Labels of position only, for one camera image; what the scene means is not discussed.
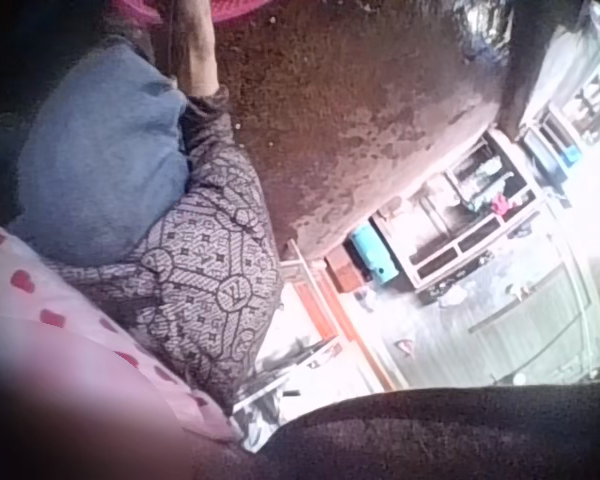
pink fabric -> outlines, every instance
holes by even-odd
[[[223,22],[245,15],[270,0],[212,0],[211,9],[214,22]],[[160,14],[145,0],[113,0],[115,9],[127,20],[142,27],[162,23]]]
[[[111,318],[48,269],[26,244],[1,228],[0,317],[41,322],[107,347],[155,386],[183,428],[216,440],[237,439],[220,407],[206,393],[191,390]]]

